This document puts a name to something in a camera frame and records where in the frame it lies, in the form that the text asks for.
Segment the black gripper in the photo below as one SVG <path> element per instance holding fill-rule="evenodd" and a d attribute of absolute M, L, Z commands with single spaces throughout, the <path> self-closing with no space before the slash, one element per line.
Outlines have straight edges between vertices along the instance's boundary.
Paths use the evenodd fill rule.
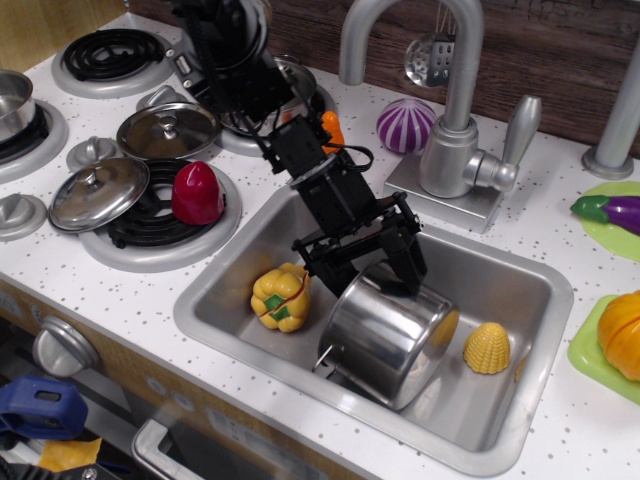
<path fill-rule="evenodd" d="M 352 261 L 381 249 L 398 279 L 416 295 L 427 273 L 416 238 L 419 221 L 406 193 L 377 199 L 363 169 L 347 154 L 331 154 L 292 182 L 319 226 L 316 233 L 296 240 L 292 249 L 336 297 L 358 274 Z"/>

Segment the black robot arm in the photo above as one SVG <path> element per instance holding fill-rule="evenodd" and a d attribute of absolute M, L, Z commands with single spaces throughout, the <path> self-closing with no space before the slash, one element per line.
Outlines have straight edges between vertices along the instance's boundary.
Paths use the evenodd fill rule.
<path fill-rule="evenodd" d="M 286 171 L 318 231 L 293 242 L 310 275 L 341 295 L 358 272 L 353 260 L 382 251 L 398 288 L 418 293 L 427 267 L 419 222 L 403 193 L 378 199 L 350 146 L 332 141 L 320 114 L 308 111 L 266 136 L 257 123 L 300 96 L 266 48 L 268 22 L 255 1 L 174 1 L 173 14 L 190 41 L 190 93 L 205 108 L 227 113 L 247 130 L 274 173 Z"/>

